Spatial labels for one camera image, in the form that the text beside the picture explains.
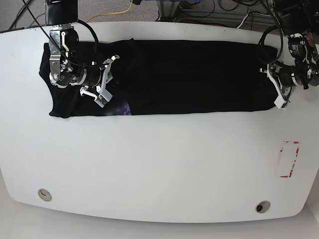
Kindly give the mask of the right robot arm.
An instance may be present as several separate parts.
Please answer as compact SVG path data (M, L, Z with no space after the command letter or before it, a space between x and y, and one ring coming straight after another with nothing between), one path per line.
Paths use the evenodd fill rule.
M78 61L79 36L73 23L85 26L94 39L93 52L97 53L99 40L91 26L78 18L77 0L46 0L45 25L52 26L49 32L50 82L59 87L88 85L90 73L96 63Z

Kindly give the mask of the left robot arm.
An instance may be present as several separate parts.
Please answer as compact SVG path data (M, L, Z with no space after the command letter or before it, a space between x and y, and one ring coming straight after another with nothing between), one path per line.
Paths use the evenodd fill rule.
M319 2L317 0L268 0L260 1L274 25L268 27L258 42L257 54L268 64L282 87L319 85L319 51L314 34L319 33ZM266 36L277 30L281 46L276 57L266 51ZM295 64L286 65L279 61L283 52L284 36L288 39L288 50Z

